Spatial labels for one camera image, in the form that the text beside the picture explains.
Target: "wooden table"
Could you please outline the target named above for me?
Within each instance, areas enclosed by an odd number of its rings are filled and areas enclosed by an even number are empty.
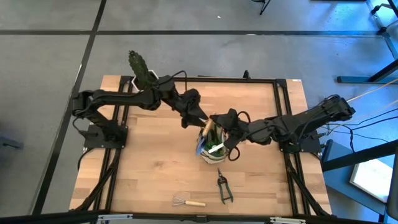
[[[101,89],[117,91],[119,80],[120,76],[106,75]],[[293,114],[306,110],[301,81],[287,80],[287,84]],[[176,86],[179,92],[184,91],[184,83],[176,82]],[[230,108],[247,111],[252,120],[277,114],[271,84],[188,82],[188,88],[200,92],[200,106],[206,114],[227,113]],[[111,119],[113,106],[99,110]],[[268,146],[242,142],[237,161],[209,165],[195,155],[199,128],[183,129],[179,114],[165,103],[156,111],[130,107],[127,125],[129,134],[121,153],[112,212],[292,215],[283,154],[276,142]],[[70,208],[79,206],[97,184],[103,155],[104,149],[94,149],[82,160]],[[301,158],[306,186],[323,209],[331,212],[319,160],[304,153]],[[229,182],[233,203],[221,203],[217,167]],[[101,208],[107,191],[105,186]],[[303,212],[297,186],[296,194],[298,209]],[[173,207],[173,196],[205,202],[207,206]]]

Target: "metal stand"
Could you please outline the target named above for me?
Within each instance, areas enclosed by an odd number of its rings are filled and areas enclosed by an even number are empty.
[[[396,78],[387,77],[394,71],[398,69],[398,59],[387,65],[385,68],[377,72],[371,77],[337,77],[338,83],[375,83],[375,84],[386,84],[389,83]]]

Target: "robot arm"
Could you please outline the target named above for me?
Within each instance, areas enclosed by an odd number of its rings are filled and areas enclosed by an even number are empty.
[[[175,89],[175,83],[170,76],[160,77],[150,89],[139,93],[118,93],[112,91],[95,90],[80,92],[73,99],[72,114],[77,118],[90,120],[96,129],[81,132],[86,140],[89,135],[98,135],[100,131],[104,142],[116,142],[123,146],[126,142],[125,127],[118,126],[117,121],[108,120],[98,108],[104,105],[138,106],[144,110],[156,110],[161,101],[168,104],[172,110],[180,113],[182,127],[189,125],[204,126],[202,120],[207,120],[207,115],[199,107],[200,95],[196,89],[191,89],[179,94]]]
[[[211,115],[210,119],[229,134],[224,145],[232,149],[244,140],[261,145],[270,144],[271,140],[288,141],[290,145],[298,146],[306,134],[330,121],[346,121],[354,113],[354,108],[350,107],[344,98],[333,95],[296,115],[287,114],[248,123],[238,118],[236,110],[229,109],[227,114]]]

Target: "cable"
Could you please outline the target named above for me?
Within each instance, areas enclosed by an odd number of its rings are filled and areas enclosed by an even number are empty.
[[[88,148],[81,156],[80,156],[80,158],[79,158],[79,161],[77,162],[77,171],[79,172],[79,170],[80,170],[80,162],[81,162],[81,160],[83,159],[83,157],[87,154],[87,153],[89,153],[91,150],[93,150],[94,148]]]
[[[372,112],[370,112],[369,114],[366,114],[366,115],[364,115],[364,116],[360,116],[360,117],[357,118],[357,119],[352,119],[352,120],[345,121],[345,122],[343,122],[343,123],[337,125],[336,127],[334,127],[334,128],[328,133],[328,135],[329,135],[333,130],[335,130],[336,128],[339,128],[340,126],[342,126],[342,125],[344,125],[344,124],[346,124],[346,123],[350,123],[350,122],[353,122],[353,121],[358,121],[358,120],[360,120],[360,119],[362,119],[362,118],[368,117],[368,116],[370,116],[370,115],[372,115],[372,114],[374,114],[374,113],[377,113],[377,112],[379,112],[379,111],[385,110],[386,108],[390,107],[391,105],[393,105],[394,103],[397,103],[397,102],[398,102],[398,100],[395,100],[395,101],[393,101],[392,103],[389,103],[388,105],[384,106],[383,108],[381,108],[381,109],[379,109],[379,110],[372,111]]]
[[[398,108],[397,108],[397,109],[390,110],[390,111],[387,111],[387,112],[385,112],[385,113],[382,113],[382,114],[380,114],[380,115],[374,116],[374,117],[372,117],[372,118],[366,119],[366,120],[364,120],[364,121],[361,121],[359,124],[345,124],[345,125],[347,125],[347,126],[357,126],[357,125],[362,124],[363,122],[370,121],[370,120],[372,120],[372,119],[374,119],[374,118],[378,118],[378,117],[380,117],[380,116],[383,116],[383,115],[385,115],[385,114],[388,114],[388,113],[393,112],[393,111],[396,111],[396,110],[398,110]]]
[[[241,114],[241,113],[244,114],[244,115],[246,115],[246,117],[248,118],[248,122],[250,123],[251,120],[250,120],[250,115],[249,115],[249,113],[246,112],[246,111],[241,111],[241,112],[238,113],[238,117],[239,117],[239,114]]]
[[[176,74],[172,75],[168,80],[166,80],[166,81],[160,83],[159,85],[164,84],[164,83],[167,83],[168,81],[170,81],[171,79],[173,79],[174,76],[179,75],[179,74],[181,74],[181,73],[184,73],[184,74],[185,74],[185,91],[187,91],[187,90],[188,90],[188,86],[187,86],[188,75],[187,75],[187,72],[184,71],[184,70],[181,70],[181,71],[177,72]]]
[[[316,106],[320,106],[320,105],[321,105],[322,103],[324,103],[326,100],[329,100],[329,99],[331,99],[331,98],[333,98],[333,97],[335,97],[335,96],[338,96],[338,95],[337,95],[337,94],[333,94],[333,95],[330,95],[330,96],[326,97],[326,98],[323,99],[321,102],[319,102],[319,104],[317,104]],[[323,110],[317,112],[317,113],[314,114],[310,119],[308,119],[308,121],[305,123],[305,125],[304,125],[303,129],[301,130],[301,133],[300,133],[300,135],[298,136],[297,139],[301,139],[301,137],[302,137],[303,134],[304,134],[305,129],[307,128],[308,124],[314,119],[314,117],[318,116],[320,113],[323,113],[324,111],[327,111],[329,108],[331,108],[331,107],[333,107],[333,106],[335,106],[335,105],[336,105],[336,103],[333,103],[331,106],[329,106],[329,107],[327,107],[327,108],[323,108]]]
[[[333,132],[335,132],[335,133],[343,133],[343,134],[351,134],[351,133],[347,133],[347,132],[344,132],[344,131],[333,131]],[[360,135],[360,134],[354,134],[354,135],[362,137],[362,138],[374,139],[374,140],[380,140],[380,141],[388,142],[387,140],[382,139],[382,138],[372,138],[372,137],[367,137],[367,136],[363,136],[363,135]]]
[[[347,100],[347,102],[356,100],[356,99],[358,99],[358,98],[360,98],[360,97],[362,97],[362,96],[364,96],[364,95],[367,95],[367,94],[372,93],[372,92],[374,92],[374,91],[380,90],[381,88],[383,88],[383,87],[385,87],[385,86],[388,86],[388,85],[390,85],[391,83],[394,83],[394,82],[396,82],[396,81],[398,81],[398,78],[396,78],[395,80],[393,80],[393,81],[391,81],[391,82],[388,82],[388,83],[386,83],[386,84],[380,86],[380,87],[377,88],[377,89],[374,89],[374,90],[371,90],[371,91],[367,91],[366,93],[363,93],[363,94],[361,94],[361,95],[359,95],[359,96],[355,96],[354,98]]]
[[[373,122],[373,123],[371,123],[371,124],[367,124],[367,125],[365,125],[365,126],[361,126],[361,127],[359,127],[359,128],[353,128],[353,130],[358,130],[358,129],[361,129],[361,128],[366,128],[366,127],[368,127],[368,126],[370,126],[370,125],[374,125],[374,124],[377,124],[377,123],[380,123],[380,122],[383,122],[383,121],[388,121],[388,120],[390,120],[390,119],[396,119],[396,118],[398,118],[398,116],[394,116],[394,117],[391,117],[391,118],[382,119],[382,120],[380,120],[380,121],[376,121],[376,122]]]
[[[81,134],[82,136],[84,136],[83,131],[81,131],[80,129],[78,129],[78,128],[76,127],[76,125],[75,125],[75,122],[77,121],[77,119],[79,119],[79,118],[75,118],[75,119],[72,121],[72,126],[77,130],[77,132],[79,132],[79,134]]]
[[[238,152],[238,155],[237,155],[234,159],[231,159],[231,152],[232,152],[234,149]],[[228,159],[229,159],[229,161],[231,161],[231,162],[236,161],[237,159],[239,159],[240,156],[241,156],[241,151],[240,151],[240,150],[238,149],[238,147],[236,147],[236,146],[235,146],[231,151],[229,151],[229,153],[228,153]]]

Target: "gray floor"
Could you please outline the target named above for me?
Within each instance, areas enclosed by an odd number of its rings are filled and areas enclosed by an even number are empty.
[[[94,0],[1,0],[0,29],[91,29],[99,4]],[[248,0],[109,0],[99,29],[377,30],[364,2],[272,1],[259,17],[260,8]],[[394,15],[386,12],[381,19],[389,22]],[[395,40],[395,29],[389,31]],[[0,217],[29,213],[87,40],[87,36],[0,35],[0,135],[25,144],[21,151],[0,151]],[[352,98],[377,88],[337,84],[335,79],[340,75],[370,76],[393,61],[381,37],[97,36],[81,90],[98,88],[103,75],[130,75],[127,53],[131,49],[142,54],[159,75],[184,69],[190,76],[241,77],[247,69],[252,77],[299,78],[309,106],[331,94]],[[397,91],[398,86],[388,86],[353,101],[355,118],[396,100]],[[381,123],[358,130],[358,134],[373,136],[378,130],[380,138],[391,141],[398,138],[395,124]],[[345,134],[327,138],[349,145]],[[357,150],[380,143],[354,139]],[[82,144],[83,138],[69,128],[44,212],[68,209]],[[377,214],[344,195],[330,190],[329,196],[335,215],[377,221]]]

